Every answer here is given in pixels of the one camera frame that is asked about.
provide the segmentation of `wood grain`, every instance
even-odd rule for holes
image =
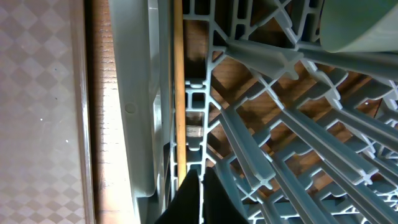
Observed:
[[[108,0],[86,1],[91,142],[97,223],[132,223]]]
[[[184,43],[182,25],[182,2],[174,1],[174,88],[175,88],[175,134],[177,136],[178,186],[187,175],[187,144],[185,130],[185,78]]]

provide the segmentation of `diamond pattern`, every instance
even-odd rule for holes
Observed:
[[[69,3],[0,0],[0,223],[85,222]]]

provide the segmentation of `plastic grid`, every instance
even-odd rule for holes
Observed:
[[[210,13],[196,15],[195,0],[190,0],[190,13],[186,20],[208,21],[209,47],[206,58],[206,78],[187,80],[187,112],[202,112],[203,137],[187,138],[187,168],[199,169],[202,178],[207,159],[215,163],[215,169],[236,208],[253,223],[397,223],[397,146],[398,122],[397,77],[398,57],[389,53],[330,54],[318,43],[317,24],[323,6],[322,0],[297,0],[291,15],[285,6],[291,1],[266,0],[271,10],[253,26],[251,10],[253,0],[245,1],[246,18],[238,19],[239,0],[231,1],[232,19],[230,34],[227,35],[215,22],[215,0],[210,0]],[[311,14],[311,21],[306,21]],[[249,41],[248,37],[258,27],[275,18],[289,38],[293,47],[284,49]],[[304,33],[304,26],[309,26]],[[217,32],[227,43],[226,46],[213,45]],[[212,60],[213,52],[222,54]],[[226,57],[243,63],[257,82],[228,108],[210,95],[211,72]],[[285,108],[271,88],[283,75],[297,79],[294,65],[301,61],[309,74],[317,80],[293,106]],[[330,73],[317,68],[316,63],[335,67]],[[349,71],[363,73],[373,79],[342,101],[336,87],[344,81]],[[275,101],[282,112],[268,122],[261,131],[251,135],[236,108],[247,100],[253,100],[264,92]],[[198,106],[193,100],[194,93],[205,95],[205,104]],[[306,117],[298,108],[309,100],[325,97],[333,109],[317,122]],[[382,105],[373,119],[356,109],[366,100],[382,99]],[[220,111],[208,122],[209,105],[212,103]],[[345,143],[331,135],[327,129],[335,123],[343,123],[353,136]],[[233,149],[232,154],[220,159],[207,148],[207,134],[221,123]],[[260,150],[279,123],[284,123],[298,137],[272,157]],[[296,177],[284,161],[294,154],[304,155],[315,151],[322,159],[319,164]],[[237,159],[244,172],[241,178],[232,171],[229,164]],[[171,198],[177,190],[175,161],[175,139],[170,144]],[[313,184],[312,177],[325,172],[333,182],[317,192],[313,197],[306,190]],[[384,179],[372,181],[371,177],[380,174]],[[257,193],[275,178],[280,189],[268,198]],[[250,198],[259,202],[256,205],[243,205]],[[288,202],[278,202],[288,198]]]

